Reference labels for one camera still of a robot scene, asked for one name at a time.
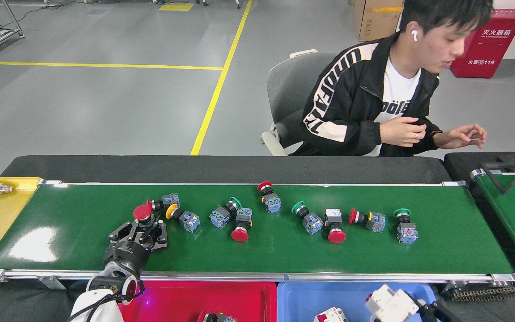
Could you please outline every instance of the red bin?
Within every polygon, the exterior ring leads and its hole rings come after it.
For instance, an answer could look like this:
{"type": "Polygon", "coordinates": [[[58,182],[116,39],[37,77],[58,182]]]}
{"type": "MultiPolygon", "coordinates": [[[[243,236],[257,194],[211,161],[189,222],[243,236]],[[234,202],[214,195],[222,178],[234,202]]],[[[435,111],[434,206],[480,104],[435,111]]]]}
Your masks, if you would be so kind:
{"type": "Polygon", "coordinates": [[[491,78],[514,35],[515,9],[494,9],[490,22],[466,38],[464,54],[452,62],[450,71],[456,77],[491,78]]]}

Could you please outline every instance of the man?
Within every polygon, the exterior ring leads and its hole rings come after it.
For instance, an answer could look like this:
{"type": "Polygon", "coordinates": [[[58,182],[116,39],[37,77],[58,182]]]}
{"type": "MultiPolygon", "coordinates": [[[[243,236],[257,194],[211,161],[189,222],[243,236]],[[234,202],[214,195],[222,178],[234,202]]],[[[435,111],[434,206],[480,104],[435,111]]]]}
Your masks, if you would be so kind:
{"type": "Polygon", "coordinates": [[[482,145],[470,124],[442,132],[426,117],[438,73],[464,53],[464,39],[490,20],[492,0],[405,0],[400,31],[342,51],[304,110],[304,143],[294,155],[410,157],[482,145]]]}

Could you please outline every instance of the gray chair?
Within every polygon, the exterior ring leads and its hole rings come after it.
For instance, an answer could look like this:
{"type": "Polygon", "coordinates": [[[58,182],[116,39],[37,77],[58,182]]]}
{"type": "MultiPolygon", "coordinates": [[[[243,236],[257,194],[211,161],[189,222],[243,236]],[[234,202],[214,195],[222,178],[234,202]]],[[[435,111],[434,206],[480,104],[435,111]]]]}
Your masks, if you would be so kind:
{"type": "Polygon", "coordinates": [[[267,75],[267,95],[274,124],[260,139],[272,155],[303,141],[303,108],[319,75],[337,57],[334,52],[301,51],[273,67],[267,75]]]}

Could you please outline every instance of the yellow floor line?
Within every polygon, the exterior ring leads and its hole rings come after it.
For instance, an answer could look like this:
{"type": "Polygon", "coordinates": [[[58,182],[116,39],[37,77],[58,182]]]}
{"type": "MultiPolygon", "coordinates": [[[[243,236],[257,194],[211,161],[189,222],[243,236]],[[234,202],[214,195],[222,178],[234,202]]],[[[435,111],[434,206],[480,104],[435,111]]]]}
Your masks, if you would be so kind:
{"type": "Polygon", "coordinates": [[[206,136],[206,131],[208,131],[208,126],[212,120],[212,115],[214,113],[214,109],[216,108],[216,103],[218,102],[222,86],[224,85],[225,76],[228,74],[229,66],[232,63],[233,53],[236,51],[237,43],[240,40],[241,31],[244,29],[245,20],[248,17],[249,8],[251,6],[252,0],[249,0],[247,6],[245,7],[244,15],[241,17],[240,25],[237,28],[236,36],[233,38],[233,43],[229,49],[228,57],[225,60],[224,68],[220,73],[220,79],[218,79],[218,84],[216,85],[216,89],[212,95],[212,100],[210,100],[210,105],[206,111],[206,116],[204,116],[204,121],[202,121],[202,126],[198,131],[198,136],[196,137],[196,141],[194,142],[194,146],[192,147],[190,155],[198,155],[198,153],[200,153],[200,147],[202,147],[202,142],[206,136]]]}
{"type": "Polygon", "coordinates": [[[24,63],[0,61],[0,65],[14,66],[56,66],[56,67],[119,67],[119,68],[164,68],[164,69],[200,69],[206,71],[222,71],[223,67],[210,66],[174,66],[174,65],[136,65],[136,64],[76,64],[76,63],[24,63]]]}

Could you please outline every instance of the yellow tape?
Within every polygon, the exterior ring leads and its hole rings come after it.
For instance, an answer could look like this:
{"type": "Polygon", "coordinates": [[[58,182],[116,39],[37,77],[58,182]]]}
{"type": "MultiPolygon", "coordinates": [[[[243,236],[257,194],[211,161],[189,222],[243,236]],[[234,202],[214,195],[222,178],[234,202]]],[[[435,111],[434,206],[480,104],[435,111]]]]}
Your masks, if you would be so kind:
{"type": "Polygon", "coordinates": [[[194,141],[194,146],[192,147],[190,155],[198,155],[198,153],[200,153],[202,142],[204,141],[206,131],[208,131],[208,126],[210,125],[210,121],[212,120],[214,109],[216,108],[216,104],[218,102],[218,98],[220,97],[222,86],[224,85],[225,76],[228,74],[229,66],[232,63],[233,53],[235,53],[236,51],[237,43],[240,40],[241,31],[244,30],[245,20],[247,20],[248,18],[249,8],[251,6],[252,0],[249,0],[247,6],[245,7],[244,15],[241,17],[240,25],[237,27],[237,32],[235,37],[233,38],[232,46],[229,49],[227,58],[225,59],[224,68],[222,69],[220,78],[218,79],[218,84],[216,85],[216,89],[214,90],[214,94],[212,95],[212,100],[210,100],[210,105],[206,110],[206,116],[204,116],[202,126],[198,131],[198,136],[196,136],[196,141],[194,141]]]}
{"type": "Polygon", "coordinates": [[[402,12],[402,7],[378,7],[372,9],[373,13],[402,12]]]}
{"type": "Polygon", "coordinates": [[[163,68],[163,69],[201,69],[221,71],[222,67],[174,66],[174,65],[139,65],[139,64],[77,64],[77,63],[25,63],[20,61],[0,61],[0,65],[12,66],[54,66],[54,67],[119,67],[119,68],[163,68]]]}

